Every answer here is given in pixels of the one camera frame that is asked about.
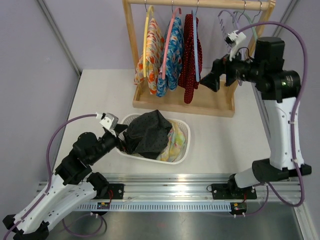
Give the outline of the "lilac hanger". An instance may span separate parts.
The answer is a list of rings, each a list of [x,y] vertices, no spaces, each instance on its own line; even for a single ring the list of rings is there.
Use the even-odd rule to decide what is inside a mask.
[[[227,66],[235,64],[237,60],[244,61],[246,59],[246,48],[238,47],[236,52],[233,50],[233,43],[227,43],[226,39],[229,37],[229,34],[236,32],[240,29],[239,20],[237,19],[238,10],[229,10],[223,9],[218,14],[218,20],[220,24],[220,30],[222,32],[223,39],[227,48],[227,54],[225,56]]]

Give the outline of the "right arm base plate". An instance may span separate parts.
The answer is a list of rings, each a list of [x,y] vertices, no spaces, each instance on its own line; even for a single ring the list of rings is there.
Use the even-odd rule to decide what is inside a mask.
[[[228,183],[213,183],[210,185],[214,200],[256,200],[257,193],[254,188],[239,188]]]

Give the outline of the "dark grey dotted skirt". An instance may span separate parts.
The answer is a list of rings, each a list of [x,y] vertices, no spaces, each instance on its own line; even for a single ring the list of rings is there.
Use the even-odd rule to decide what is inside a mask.
[[[159,110],[135,118],[123,133],[126,153],[155,160],[167,147],[172,124]]]

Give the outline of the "pink hanger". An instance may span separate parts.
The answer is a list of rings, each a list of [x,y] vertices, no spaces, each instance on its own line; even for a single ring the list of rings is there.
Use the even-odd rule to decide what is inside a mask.
[[[172,11],[171,20],[169,22],[168,29],[167,29],[167,35],[166,35],[166,40],[165,40],[165,45],[164,45],[162,71],[161,71],[161,79],[162,80],[164,80],[166,78],[166,62],[167,62],[169,42],[170,42],[170,38],[171,38],[173,24],[174,24],[174,21],[175,21],[177,14],[179,14],[179,15],[182,14],[182,10],[180,7],[176,7],[175,10]]]

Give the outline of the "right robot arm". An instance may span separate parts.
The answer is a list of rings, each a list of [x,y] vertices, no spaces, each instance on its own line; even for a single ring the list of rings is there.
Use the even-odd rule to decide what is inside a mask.
[[[254,83],[265,105],[270,132],[269,158],[255,160],[251,168],[232,174],[226,184],[211,186],[214,198],[240,199],[250,187],[307,176],[312,173],[312,167],[298,152],[299,129],[294,117],[298,115],[302,87],[296,71],[283,70],[285,42],[279,37],[260,37],[254,57],[243,60],[238,52],[240,41],[230,36],[225,41],[232,47],[230,53],[213,62],[211,72],[200,84],[217,92],[221,75],[226,76],[227,87],[238,80]]]

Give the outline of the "pastel floral skirt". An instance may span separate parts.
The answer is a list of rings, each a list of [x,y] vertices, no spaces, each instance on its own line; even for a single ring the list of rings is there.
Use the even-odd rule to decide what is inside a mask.
[[[187,140],[183,131],[176,121],[169,120],[172,125],[168,133],[167,146],[160,152],[156,158],[157,161],[173,163],[177,160]]]

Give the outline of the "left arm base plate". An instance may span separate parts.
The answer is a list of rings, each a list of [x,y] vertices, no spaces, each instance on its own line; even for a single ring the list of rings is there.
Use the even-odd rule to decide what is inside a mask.
[[[108,185],[107,193],[104,196],[96,196],[94,200],[122,200],[124,197],[125,185],[123,183],[110,183]]]

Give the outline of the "light blue hanger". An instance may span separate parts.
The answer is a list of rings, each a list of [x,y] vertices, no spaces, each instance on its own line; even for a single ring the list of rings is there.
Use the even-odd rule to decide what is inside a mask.
[[[198,7],[199,7],[199,1],[197,1],[196,3],[196,8],[194,8],[191,11],[192,29],[193,29],[193,53],[194,53],[195,79],[197,83],[200,81],[199,56],[198,56],[198,30],[197,30]]]

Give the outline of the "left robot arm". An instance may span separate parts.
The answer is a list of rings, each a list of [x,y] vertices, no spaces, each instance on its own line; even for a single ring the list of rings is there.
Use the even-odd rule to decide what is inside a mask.
[[[36,198],[18,214],[7,215],[3,224],[15,240],[45,240],[49,232],[78,205],[91,199],[112,199],[107,179],[92,166],[114,148],[124,150],[120,133],[126,124],[105,129],[101,137],[82,133]]]

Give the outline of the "red polka dot skirt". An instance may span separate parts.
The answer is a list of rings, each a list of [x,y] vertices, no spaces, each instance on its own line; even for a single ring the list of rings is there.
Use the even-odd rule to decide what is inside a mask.
[[[198,89],[199,82],[196,79],[196,63],[194,51],[194,27],[193,15],[186,14],[183,30],[184,51],[182,57],[182,70],[178,79],[178,85],[185,89],[184,103],[190,104],[193,100],[194,90]]]

